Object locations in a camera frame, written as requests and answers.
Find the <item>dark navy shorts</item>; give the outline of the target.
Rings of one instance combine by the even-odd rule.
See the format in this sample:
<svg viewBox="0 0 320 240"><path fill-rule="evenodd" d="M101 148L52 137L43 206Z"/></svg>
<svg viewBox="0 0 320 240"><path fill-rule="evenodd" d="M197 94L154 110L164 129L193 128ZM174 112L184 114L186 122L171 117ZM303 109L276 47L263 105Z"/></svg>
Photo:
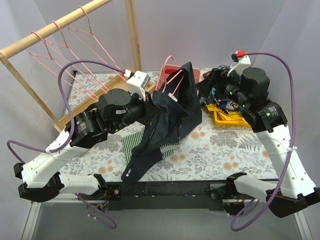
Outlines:
<svg viewBox="0 0 320 240"><path fill-rule="evenodd" d="M154 91L152 102L159 114L144 128L142 140L131 152L131 158L121 180L126 184L139 181L155 164L163 160L161 147L178 143L202 122L196 83L191 62L174 80Z"/></svg>

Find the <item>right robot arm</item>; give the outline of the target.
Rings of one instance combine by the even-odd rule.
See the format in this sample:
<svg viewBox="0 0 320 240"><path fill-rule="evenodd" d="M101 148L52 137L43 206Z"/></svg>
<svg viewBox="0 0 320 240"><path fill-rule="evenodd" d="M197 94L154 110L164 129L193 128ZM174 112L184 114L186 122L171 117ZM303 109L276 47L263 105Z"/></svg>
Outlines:
<svg viewBox="0 0 320 240"><path fill-rule="evenodd" d="M268 98L270 79L257 67L248 67L241 75L213 68L209 76L196 84L204 98L213 93L227 98L241 109L241 115L263 144L281 183L275 184L250 177L244 172L227 178L226 192L232 199L249 195L268 206L274 215L284 218L319 203L320 189L306 173L297 150L290 146L293 139L282 108Z"/></svg>

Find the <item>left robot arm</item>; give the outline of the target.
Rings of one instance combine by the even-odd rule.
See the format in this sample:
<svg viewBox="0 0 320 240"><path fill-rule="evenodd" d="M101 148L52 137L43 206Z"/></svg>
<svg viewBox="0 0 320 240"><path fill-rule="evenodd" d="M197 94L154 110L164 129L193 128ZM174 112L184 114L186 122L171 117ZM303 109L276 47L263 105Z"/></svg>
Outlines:
<svg viewBox="0 0 320 240"><path fill-rule="evenodd" d="M101 174L62 174L60 169L96 144L106 141L109 134L135 122L150 123L151 116L157 111L147 91L143 97L121 88L102 94L98 102L71 117L56 140L36 158L14 165L16 178L22 180L18 187L19 196L37 203L47 202L60 194L83 194L95 200L103 199L108 186Z"/></svg>

